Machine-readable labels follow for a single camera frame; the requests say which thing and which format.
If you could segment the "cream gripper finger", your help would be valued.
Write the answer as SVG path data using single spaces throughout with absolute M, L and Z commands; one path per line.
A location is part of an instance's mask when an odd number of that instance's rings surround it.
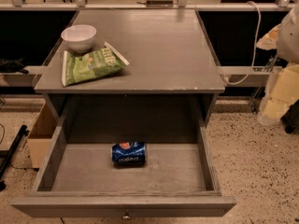
M 289 63 L 282 69 L 275 67 L 267 80 L 257 120 L 262 125 L 274 125 L 298 100 L 299 64 Z
M 270 50 L 277 48 L 278 31 L 281 24 L 273 27 L 268 33 L 266 33 L 257 42 L 258 49 Z

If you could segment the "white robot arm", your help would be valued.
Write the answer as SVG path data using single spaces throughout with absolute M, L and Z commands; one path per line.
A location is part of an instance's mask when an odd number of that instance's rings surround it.
M 275 49 L 277 56 L 288 62 L 279 73 L 271 73 L 260 104 L 258 121 L 263 125 L 274 125 L 299 100 L 299 5 L 260 38 L 257 47 Z

